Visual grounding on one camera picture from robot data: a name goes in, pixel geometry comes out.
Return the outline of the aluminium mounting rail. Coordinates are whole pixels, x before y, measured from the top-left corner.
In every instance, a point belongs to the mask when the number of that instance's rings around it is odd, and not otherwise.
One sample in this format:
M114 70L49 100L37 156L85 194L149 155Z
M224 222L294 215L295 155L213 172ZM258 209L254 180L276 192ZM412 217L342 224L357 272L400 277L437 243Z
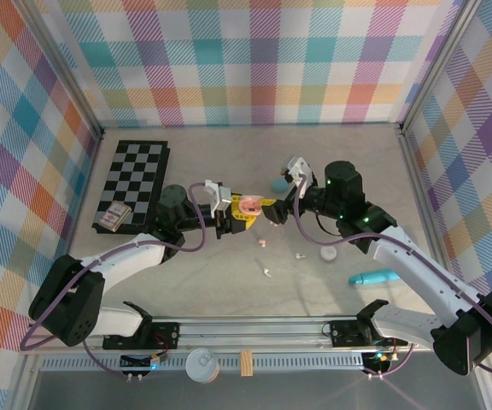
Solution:
M103 349L106 333L125 335L138 326L136 313L118 312L115 319L102 314L98 320L86 319L76 325L50 332L50 342L67 347L89 343ZM348 351L405 349L417 345L432 349L445 327L436 316L405 309L384 307L371 318L227 318L163 319L155 322L179 324L176 349L193 350L276 350L341 349Z

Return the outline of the small wooden block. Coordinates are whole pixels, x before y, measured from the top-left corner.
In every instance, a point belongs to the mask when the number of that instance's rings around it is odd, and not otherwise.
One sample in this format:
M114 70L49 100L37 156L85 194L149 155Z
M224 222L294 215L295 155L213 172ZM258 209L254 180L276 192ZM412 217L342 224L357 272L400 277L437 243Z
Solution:
M240 375L242 377L254 376L254 355L251 350L242 350L239 355Z

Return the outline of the aluminium table edge rail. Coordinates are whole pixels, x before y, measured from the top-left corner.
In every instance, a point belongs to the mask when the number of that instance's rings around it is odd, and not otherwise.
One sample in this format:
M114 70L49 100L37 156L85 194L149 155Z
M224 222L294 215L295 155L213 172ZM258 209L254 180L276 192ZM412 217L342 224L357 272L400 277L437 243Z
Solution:
M445 278L451 279L451 274L445 273L445 257L431 218L420 171L413 158L407 138L401 135L400 127L396 128L396 135L425 235L426 245L422 245L419 240L411 238L412 244L422 258L432 264L437 272ZM404 267L419 267L420 273L407 273L404 277L406 284L421 297L445 325L449 325L456 318L455 312L460 308L460 300L454 295L449 285L429 266L426 266L423 261L418 261L415 257L412 259L412 262L402 262L401 264Z
M68 161L65 178L56 192L56 201L63 208L58 214L61 237L54 257L72 254L92 255L94 246L91 227L102 194L107 172L111 165L113 143L103 135L91 151L80 155L77 162Z

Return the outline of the black grey chessboard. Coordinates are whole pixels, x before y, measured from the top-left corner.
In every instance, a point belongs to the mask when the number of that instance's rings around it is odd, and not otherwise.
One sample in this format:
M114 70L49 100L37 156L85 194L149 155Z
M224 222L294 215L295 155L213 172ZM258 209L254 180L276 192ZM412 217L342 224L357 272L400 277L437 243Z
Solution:
M111 232L100 224L100 219L114 201L131 208L116 230L118 234L136 235L147 226L154 218L169 156L166 141L118 142L92 224L98 234Z

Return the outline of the pink earbud charging case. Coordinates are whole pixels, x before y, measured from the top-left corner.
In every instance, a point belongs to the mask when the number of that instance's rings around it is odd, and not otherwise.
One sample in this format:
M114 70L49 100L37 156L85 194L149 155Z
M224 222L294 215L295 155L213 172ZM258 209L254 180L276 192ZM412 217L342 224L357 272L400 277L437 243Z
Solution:
M248 216L259 216L262 213L262 196L242 195L238 199L238 211Z

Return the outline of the turquoise pen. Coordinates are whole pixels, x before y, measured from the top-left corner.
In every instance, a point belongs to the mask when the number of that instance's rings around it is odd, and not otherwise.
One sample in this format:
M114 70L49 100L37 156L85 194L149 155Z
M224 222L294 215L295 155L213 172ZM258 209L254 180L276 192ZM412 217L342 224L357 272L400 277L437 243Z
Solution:
M399 278L399 275L394 271L381 269L355 274L348 279L348 283L351 285L379 284L398 280Z

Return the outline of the silver tin can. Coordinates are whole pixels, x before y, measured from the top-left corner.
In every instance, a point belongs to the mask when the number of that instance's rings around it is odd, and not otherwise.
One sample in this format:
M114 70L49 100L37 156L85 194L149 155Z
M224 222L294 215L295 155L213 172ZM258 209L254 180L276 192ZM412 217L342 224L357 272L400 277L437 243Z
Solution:
M213 382L219 375L220 363L214 352L206 348L198 348L188 355L185 370L194 382L207 384Z

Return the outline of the playing card box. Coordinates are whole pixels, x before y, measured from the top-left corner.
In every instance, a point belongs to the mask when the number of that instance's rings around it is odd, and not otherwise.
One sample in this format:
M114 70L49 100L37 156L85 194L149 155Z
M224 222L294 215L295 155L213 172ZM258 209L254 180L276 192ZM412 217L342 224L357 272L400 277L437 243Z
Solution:
M113 201L98 221L98 224L104 229L116 232L131 211L131 207L125 203Z

